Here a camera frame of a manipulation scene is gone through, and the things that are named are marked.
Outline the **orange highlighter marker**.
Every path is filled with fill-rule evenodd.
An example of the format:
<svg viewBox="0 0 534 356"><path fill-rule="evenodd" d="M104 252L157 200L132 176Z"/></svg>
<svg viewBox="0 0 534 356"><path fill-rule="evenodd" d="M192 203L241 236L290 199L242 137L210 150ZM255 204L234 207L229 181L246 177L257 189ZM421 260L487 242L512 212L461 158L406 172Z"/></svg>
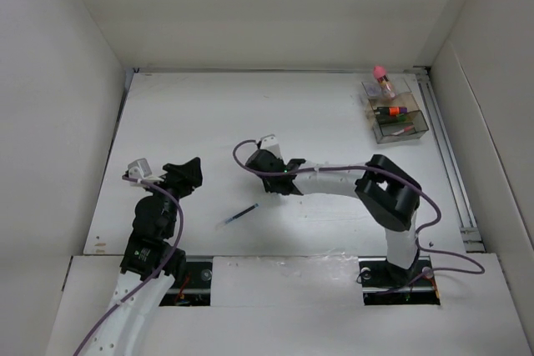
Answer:
<svg viewBox="0 0 534 356"><path fill-rule="evenodd" d="M398 107L378 107L374 110L374 114L376 116L379 115L386 115L386 116L397 116L400 115L398 113Z"/></svg>

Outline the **pink cap lead tube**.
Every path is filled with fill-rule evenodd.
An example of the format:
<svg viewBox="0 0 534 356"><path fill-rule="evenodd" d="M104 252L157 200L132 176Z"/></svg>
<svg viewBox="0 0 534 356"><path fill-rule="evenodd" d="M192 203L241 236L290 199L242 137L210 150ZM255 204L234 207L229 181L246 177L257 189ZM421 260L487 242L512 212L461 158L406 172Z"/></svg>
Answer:
<svg viewBox="0 0 534 356"><path fill-rule="evenodd" d="M388 78L386 69L383 66L375 65L373 68L373 76L381 86L382 97L387 100L393 100L396 97L396 91L392 82Z"/></svg>

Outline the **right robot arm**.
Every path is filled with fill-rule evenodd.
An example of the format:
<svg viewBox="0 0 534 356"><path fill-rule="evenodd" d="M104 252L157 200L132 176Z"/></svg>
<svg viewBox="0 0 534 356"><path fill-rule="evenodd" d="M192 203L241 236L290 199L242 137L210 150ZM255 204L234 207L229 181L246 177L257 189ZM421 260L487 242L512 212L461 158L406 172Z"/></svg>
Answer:
<svg viewBox="0 0 534 356"><path fill-rule="evenodd" d="M310 195L316 193L355 198L385 229L385 273L390 281L406 283L416 274L415 218L420 206L420 184L388 157L375 154L356 169L312 163L303 158L284 162L271 151L260 149L245 167L257 172L268 193Z"/></svg>

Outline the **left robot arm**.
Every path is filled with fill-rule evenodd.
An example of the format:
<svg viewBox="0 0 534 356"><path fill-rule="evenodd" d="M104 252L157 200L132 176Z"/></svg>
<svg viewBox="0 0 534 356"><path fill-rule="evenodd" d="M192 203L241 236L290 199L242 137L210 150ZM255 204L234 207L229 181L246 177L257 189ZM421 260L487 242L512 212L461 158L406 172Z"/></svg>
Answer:
<svg viewBox="0 0 534 356"><path fill-rule="evenodd" d="M186 275L180 200L203 183L200 158L167 163L153 175L144 158L130 163L122 179L147 191L134 209L118 279L105 314L76 348L77 355L137 355L165 294Z"/></svg>

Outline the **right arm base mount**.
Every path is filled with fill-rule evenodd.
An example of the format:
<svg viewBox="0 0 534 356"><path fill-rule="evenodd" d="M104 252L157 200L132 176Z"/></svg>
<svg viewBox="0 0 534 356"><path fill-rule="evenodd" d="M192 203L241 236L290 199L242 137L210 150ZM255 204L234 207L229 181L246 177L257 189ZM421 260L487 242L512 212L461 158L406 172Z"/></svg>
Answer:
<svg viewBox="0 0 534 356"><path fill-rule="evenodd" d="M429 268L432 265L428 256L420 257L407 271L390 265L385 257L360 258L356 282L362 287L364 305L440 305Z"/></svg>

